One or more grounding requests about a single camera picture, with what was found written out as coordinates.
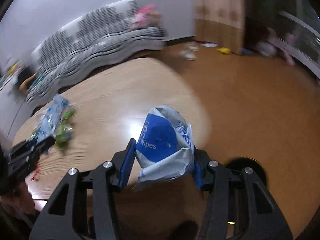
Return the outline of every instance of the metal bolt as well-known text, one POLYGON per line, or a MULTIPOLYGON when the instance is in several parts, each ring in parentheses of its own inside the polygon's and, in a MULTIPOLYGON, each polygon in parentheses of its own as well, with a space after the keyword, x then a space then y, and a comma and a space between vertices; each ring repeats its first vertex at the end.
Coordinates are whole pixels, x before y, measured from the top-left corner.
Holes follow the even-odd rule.
POLYGON ((246 168, 244 168, 244 172, 247 173, 247 174, 252 174, 253 173, 253 169, 250 168, 250 167, 246 167, 246 168))
POLYGON ((107 162, 105 162, 105 163, 103 163, 103 167, 105 167, 105 168, 111 168, 112 167, 112 162, 110 162, 110 161, 107 161, 107 162))
POLYGON ((75 168, 71 168, 69 171, 68 171, 69 175, 75 175, 77 173, 77 169, 75 168))
POLYGON ((217 167, 219 163, 217 161, 209 161, 209 166, 210 167, 217 167))

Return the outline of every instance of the wooden floor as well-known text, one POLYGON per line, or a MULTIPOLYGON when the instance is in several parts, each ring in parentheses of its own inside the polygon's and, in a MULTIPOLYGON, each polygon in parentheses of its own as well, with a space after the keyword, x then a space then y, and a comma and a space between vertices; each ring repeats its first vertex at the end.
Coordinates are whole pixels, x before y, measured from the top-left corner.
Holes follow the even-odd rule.
POLYGON ((222 55, 201 47, 195 61, 179 58, 183 44, 158 58, 193 88, 211 118, 204 150, 227 163, 250 156, 261 163, 268 187, 294 237, 320 204, 320 89, 301 67, 280 58, 222 55))

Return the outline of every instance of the gray sofa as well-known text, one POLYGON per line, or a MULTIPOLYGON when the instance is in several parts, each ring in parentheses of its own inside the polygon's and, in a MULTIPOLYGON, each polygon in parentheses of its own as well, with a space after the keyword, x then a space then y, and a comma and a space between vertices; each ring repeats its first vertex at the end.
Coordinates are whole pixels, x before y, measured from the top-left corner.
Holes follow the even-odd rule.
POLYGON ((137 0, 123 0, 85 14, 47 38, 31 54, 36 78, 27 91, 32 109, 58 90, 81 82, 92 70, 117 64, 141 50, 160 50, 164 30, 153 26, 129 31, 137 0))

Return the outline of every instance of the beige curtain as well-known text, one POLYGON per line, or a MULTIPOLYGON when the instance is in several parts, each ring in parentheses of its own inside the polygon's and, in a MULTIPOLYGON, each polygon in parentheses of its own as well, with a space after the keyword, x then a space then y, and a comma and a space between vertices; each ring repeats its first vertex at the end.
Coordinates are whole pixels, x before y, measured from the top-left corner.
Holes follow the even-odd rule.
POLYGON ((194 0, 195 35, 241 54, 244 37, 244 0, 194 0))

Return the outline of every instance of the wipes package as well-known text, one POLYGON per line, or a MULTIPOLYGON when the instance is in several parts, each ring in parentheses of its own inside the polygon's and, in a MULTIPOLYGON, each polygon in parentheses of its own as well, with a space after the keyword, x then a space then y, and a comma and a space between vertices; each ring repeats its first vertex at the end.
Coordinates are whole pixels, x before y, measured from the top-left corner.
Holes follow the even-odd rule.
POLYGON ((136 189, 171 180, 194 169, 191 124, 171 106, 151 109, 137 142, 140 166, 136 189))

